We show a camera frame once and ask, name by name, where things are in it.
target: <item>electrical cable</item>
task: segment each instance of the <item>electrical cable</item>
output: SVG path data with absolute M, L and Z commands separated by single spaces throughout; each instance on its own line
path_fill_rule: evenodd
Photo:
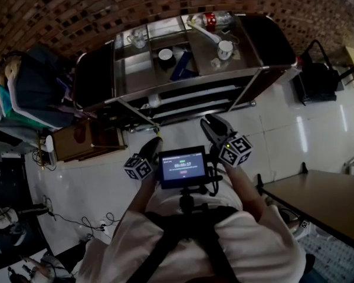
M 31 157 L 32 157 L 33 161 L 34 161 L 37 165 L 39 165 L 39 167 L 42 166 L 42 165 L 41 165 L 40 153 L 38 152 L 37 149 L 35 149 L 35 150 L 32 152 L 32 156 L 31 156 Z M 44 161 L 44 167 L 45 167 L 46 169 L 50 170 L 50 171 L 55 171 L 55 169 L 57 168 L 57 165 L 55 164 L 55 167 L 52 168 L 52 167 L 50 167 L 50 163 L 49 163 L 48 161 Z
M 230 34 L 231 37 L 235 38 L 237 41 L 233 41 L 234 44 L 238 45 L 240 43 L 240 40 L 238 39 L 238 37 L 236 37 L 235 35 Z
M 67 222 L 71 222 L 71 223 L 76 223 L 78 225 L 82 225 L 82 226 L 85 226 L 86 228 L 90 228 L 91 229 L 91 233 L 87 235 L 87 237 L 90 239 L 94 236 L 94 231 L 101 231 L 103 232 L 104 231 L 104 226 L 111 226 L 113 225 L 115 222 L 119 222 L 119 220 L 115 220 L 114 218 L 114 214 L 111 213 L 111 212 L 108 212 L 106 213 L 106 219 L 110 221 L 110 224 L 102 224 L 100 226 L 92 226 L 89 219 L 87 217 L 82 217 L 81 218 L 81 222 L 77 222 L 77 221 L 72 221 L 72 220 L 69 220 L 69 219 L 66 219 L 64 218 L 63 216 L 59 215 L 59 214 L 56 214 L 56 213 L 51 213 L 53 216 L 59 216 L 61 219 L 63 219 L 64 221 L 67 221 Z
M 214 168 L 214 175 L 212 175 L 212 170 L 209 171 L 209 175 L 210 175 L 210 177 L 217 177 L 218 176 L 218 158 L 214 157 L 214 156 L 219 156 L 219 151 L 213 145 L 211 145 L 211 147 L 209 148 L 209 152 L 210 152 L 210 156 L 212 159 L 211 163 Z M 209 195 L 211 197 L 215 197 L 217 195 L 217 193 L 219 192 L 219 180 L 218 179 L 212 181 L 212 188 L 214 191 L 210 192 Z

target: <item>folded cloth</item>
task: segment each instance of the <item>folded cloth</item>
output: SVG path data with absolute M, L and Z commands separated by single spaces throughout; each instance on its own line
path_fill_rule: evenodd
M 39 123 L 33 119 L 29 119 L 28 117 L 17 113 L 13 108 L 12 108 L 12 103 L 11 103 L 11 95 L 9 94 L 8 90 L 6 90 L 3 86 L 0 85 L 0 96 L 4 105 L 4 114 L 5 117 L 9 117 L 10 119 L 16 119 L 19 121 L 22 121 L 24 123 L 28 123 L 30 125 L 33 125 L 34 127 L 41 127 L 41 128 L 48 128 L 45 124 Z
M 13 109 L 49 127 L 68 127 L 73 114 L 51 106 L 61 104 L 65 89 L 52 71 L 41 68 L 31 57 L 22 57 L 21 65 L 8 64 L 5 69 Z
M 42 128 L 35 127 L 32 124 L 12 119 L 9 117 L 2 118 L 0 121 L 0 132 L 5 133 L 8 136 L 19 139 L 20 142 L 24 141 L 33 147 L 38 147 L 37 144 L 37 132 Z

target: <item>small screen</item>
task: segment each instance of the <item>small screen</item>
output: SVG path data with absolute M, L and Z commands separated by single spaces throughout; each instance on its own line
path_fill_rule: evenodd
M 163 157 L 164 180 L 205 176 L 202 153 Z

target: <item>harness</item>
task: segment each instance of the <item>harness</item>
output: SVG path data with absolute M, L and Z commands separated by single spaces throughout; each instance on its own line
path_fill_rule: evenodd
M 164 234 L 127 283 L 148 282 L 167 254 L 182 239 L 194 239 L 202 246 L 217 276 L 226 279 L 229 283 L 239 283 L 214 229 L 215 224 L 235 212 L 237 212 L 235 208 L 220 206 L 216 209 L 206 209 L 203 212 L 184 215 L 160 216 L 152 212 L 146 213 L 145 216 L 163 229 Z

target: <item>person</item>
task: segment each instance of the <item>person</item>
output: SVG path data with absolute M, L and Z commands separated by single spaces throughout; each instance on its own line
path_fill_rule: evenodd
M 29 283 L 30 281 L 24 275 L 12 274 L 9 277 L 11 283 Z
M 40 262 L 32 258 L 24 258 L 24 261 L 33 264 L 31 283 L 57 283 L 75 282 L 73 276 L 65 269 L 63 264 L 54 256 L 45 254 Z
M 223 138 L 213 143 L 216 152 L 223 144 Z M 153 156 L 145 156 L 145 151 L 139 155 L 151 162 Z M 173 238 L 187 226 L 180 221 L 183 218 L 177 218 L 184 217 L 180 190 L 162 190 L 152 173 L 142 181 L 110 245 L 89 242 L 77 282 L 299 282 L 305 253 L 277 208 L 266 205 L 241 166 L 223 166 L 230 181 L 220 183 L 215 197 L 192 194 L 195 206 L 206 203 L 209 207 L 211 216 L 206 221 L 219 219 L 214 232 L 193 213 L 186 219 L 194 219 L 189 225 L 195 235 L 163 246 L 166 235 Z M 205 242 L 205 232 L 214 235 L 213 242 Z

